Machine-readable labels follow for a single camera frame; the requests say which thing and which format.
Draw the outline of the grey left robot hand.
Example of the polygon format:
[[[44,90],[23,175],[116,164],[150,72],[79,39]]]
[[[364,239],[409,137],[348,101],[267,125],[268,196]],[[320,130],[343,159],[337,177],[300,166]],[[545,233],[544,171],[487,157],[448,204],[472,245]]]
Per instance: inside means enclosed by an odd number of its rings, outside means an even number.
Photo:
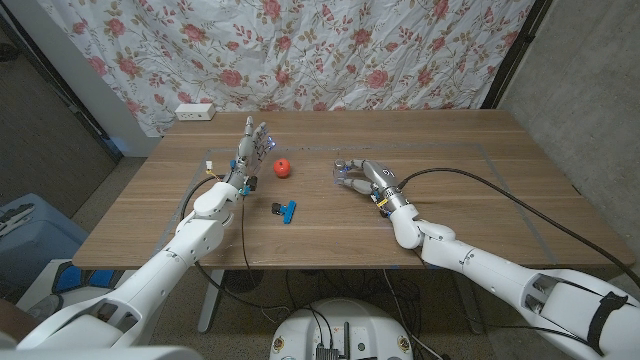
[[[236,157],[230,163],[231,170],[225,177],[225,182],[234,186],[241,195],[254,191],[261,163],[275,146],[266,123],[255,125],[253,117],[248,116],[244,135],[239,142]]]

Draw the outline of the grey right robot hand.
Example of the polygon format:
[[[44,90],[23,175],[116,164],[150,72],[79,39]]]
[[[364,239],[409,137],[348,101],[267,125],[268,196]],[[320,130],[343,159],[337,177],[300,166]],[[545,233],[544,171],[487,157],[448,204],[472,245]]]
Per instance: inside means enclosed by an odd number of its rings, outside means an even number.
[[[369,196],[383,217],[390,217],[399,208],[409,205],[393,171],[377,161],[336,159],[333,176],[335,184]]]

